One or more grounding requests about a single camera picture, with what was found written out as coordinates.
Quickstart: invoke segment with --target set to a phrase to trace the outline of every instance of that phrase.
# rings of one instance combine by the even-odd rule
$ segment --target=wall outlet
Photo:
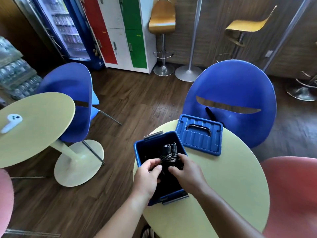
[[[271,54],[272,54],[272,52],[273,52],[273,50],[268,50],[267,53],[266,53],[266,55],[265,55],[265,57],[270,57]]]

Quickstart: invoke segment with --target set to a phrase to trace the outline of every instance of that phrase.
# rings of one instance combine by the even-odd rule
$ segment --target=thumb
[[[168,171],[171,172],[171,174],[172,174],[173,176],[175,176],[176,178],[177,178],[178,176],[180,176],[181,173],[182,173],[181,170],[179,170],[178,168],[176,168],[176,167],[174,167],[174,166],[170,166],[170,167],[168,168]]]
[[[155,179],[157,179],[161,171],[162,171],[162,166],[158,165],[152,170],[151,174],[154,176]]]

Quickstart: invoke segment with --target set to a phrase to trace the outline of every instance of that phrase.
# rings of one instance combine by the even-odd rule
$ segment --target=blue lid
[[[175,131],[185,147],[219,156],[222,129],[221,123],[182,114]]]

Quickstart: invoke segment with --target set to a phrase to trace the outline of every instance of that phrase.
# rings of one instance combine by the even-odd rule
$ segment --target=blue chair
[[[267,75],[258,67],[241,60],[226,60],[204,70],[186,96],[183,114],[209,119],[206,106],[196,96],[231,106],[260,109],[240,114],[209,107],[219,122],[237,135],[249,148],[264,142],[276,116],[276,97]]]
[[[63,93],[70,96],[73,100],[88,103],[87,108],[76,105],[74,118],[59,139],[63,142],[83,143],[102,164],[105,164],[97,153],[84,141],[89,132],[90,121],[98,112],[101,112],[119,125],[121,125],[121,123],[105,112],[92,106],[93,104],[99,104],[99,100],[93,91],[93,83],[89,70],[83,64],[76,62],[67,63],[55,68],[44,77],[36,89],[37,94],[46,92]]]

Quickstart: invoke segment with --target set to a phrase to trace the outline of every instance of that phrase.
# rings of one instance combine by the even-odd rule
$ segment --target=forearm
[[[147,203],[144,197],[132,193],[95,238],[131,238]]]
[[[203,187],[195,198],[220,238],[264,237],[208,185]]]

